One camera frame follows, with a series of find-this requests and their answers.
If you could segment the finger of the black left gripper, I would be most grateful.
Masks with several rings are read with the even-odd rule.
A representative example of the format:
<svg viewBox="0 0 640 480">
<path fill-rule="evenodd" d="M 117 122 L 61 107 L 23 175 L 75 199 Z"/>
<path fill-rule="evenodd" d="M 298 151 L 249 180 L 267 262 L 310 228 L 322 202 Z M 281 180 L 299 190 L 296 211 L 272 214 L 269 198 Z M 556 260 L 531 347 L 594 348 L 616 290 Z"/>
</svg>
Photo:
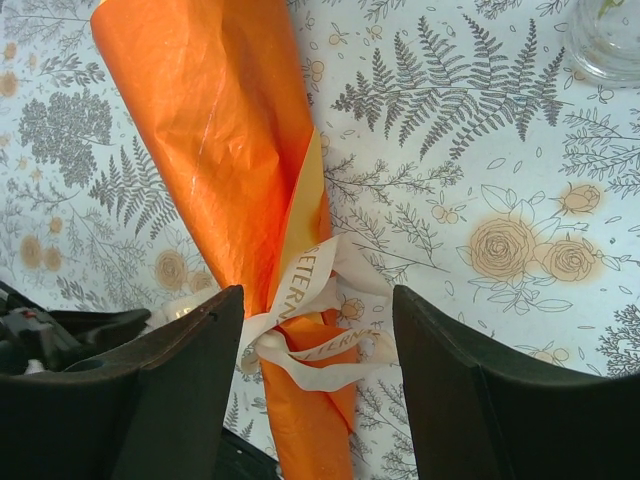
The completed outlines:
<svg viewBox="0 0 640 480">
<path fill-rule="evenodd" d="M 111 350 L 136 338 L 151 318 L 148 309 L 121 312 L 54 310 L 53 319 L 83 345 Z"/>
</svg>

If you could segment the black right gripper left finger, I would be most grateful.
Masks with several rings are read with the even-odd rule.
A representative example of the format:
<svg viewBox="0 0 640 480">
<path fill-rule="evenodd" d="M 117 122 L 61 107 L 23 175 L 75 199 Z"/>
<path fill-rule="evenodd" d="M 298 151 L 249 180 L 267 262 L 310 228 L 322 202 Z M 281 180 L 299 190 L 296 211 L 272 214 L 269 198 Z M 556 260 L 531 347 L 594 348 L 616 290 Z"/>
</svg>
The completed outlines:
<svg viewBox="0 0 640 480">
<path fill-rule="evenodd" d="M 1 373 L 5 479 L 210 479 L 242 321 L 238 286 L 61 371 Z"/>
</svg>

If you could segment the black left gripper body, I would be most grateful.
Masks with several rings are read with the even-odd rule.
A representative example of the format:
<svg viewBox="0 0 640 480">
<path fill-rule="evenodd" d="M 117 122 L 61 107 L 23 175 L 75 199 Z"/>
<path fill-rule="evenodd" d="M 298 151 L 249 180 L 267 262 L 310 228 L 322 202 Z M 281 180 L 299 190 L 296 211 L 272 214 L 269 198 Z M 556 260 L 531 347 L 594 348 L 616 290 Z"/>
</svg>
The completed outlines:
<svg viewBox="0 0 640 480">
<path fill-rule="evenodd" d="M 1 373 L 21 375 L 30 361 L 61 371 L 74 363 L 80 342 L 63 326 L 62 311 L 48 311 L 1 283 Z"/>
</svg>

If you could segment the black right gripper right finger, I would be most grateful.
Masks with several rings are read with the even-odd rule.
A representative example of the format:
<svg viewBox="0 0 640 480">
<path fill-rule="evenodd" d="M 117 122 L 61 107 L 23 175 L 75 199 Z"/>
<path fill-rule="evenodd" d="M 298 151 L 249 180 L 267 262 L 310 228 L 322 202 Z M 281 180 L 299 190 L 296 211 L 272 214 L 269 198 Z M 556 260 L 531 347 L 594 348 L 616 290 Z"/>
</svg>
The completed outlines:
<svg viewBox="0 0 640 480">
<path fill-rule="evenodd" d="M 422 479 L 635 479 L 639 378 L 516 351 L 408 287 L 393 326 Z"/>
</svg>

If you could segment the cream printed ribbon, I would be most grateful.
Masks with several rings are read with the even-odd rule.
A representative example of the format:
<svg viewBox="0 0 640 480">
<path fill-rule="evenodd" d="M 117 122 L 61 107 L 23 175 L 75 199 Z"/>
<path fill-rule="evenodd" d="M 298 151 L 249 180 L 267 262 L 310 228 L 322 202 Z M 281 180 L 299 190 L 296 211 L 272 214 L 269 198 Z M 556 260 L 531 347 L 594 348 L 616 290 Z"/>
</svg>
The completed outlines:
<svg viewBox="0 0 640 480">
<path fill-rule="evenodd" d="M 244 322 L 237 362 L 254 374 L 262 361 L 305 391 L 335 392 L 398 360 L 393 336 L 368 327 L 342 330 L 322 316 L 340 308 L 338 284 L 386 302 L 392 289 L 344 234 L 294 257 L 271 309 Z"/>
</svg>

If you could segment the orange paper bouquet wrap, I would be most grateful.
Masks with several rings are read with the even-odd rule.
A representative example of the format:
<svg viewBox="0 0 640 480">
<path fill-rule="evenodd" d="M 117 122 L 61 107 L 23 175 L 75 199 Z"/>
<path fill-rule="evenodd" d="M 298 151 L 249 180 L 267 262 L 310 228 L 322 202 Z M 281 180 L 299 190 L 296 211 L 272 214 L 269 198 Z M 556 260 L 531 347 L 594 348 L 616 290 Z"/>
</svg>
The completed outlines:
<svg viewBox="0 0 640 480">
<path fill-rule="evenodd" d="M 104 1 L 91 29 L 217 283 L 267 312 L 283 271 L 330 235 L 294 31 L 281 1 Z"/>
</svg>

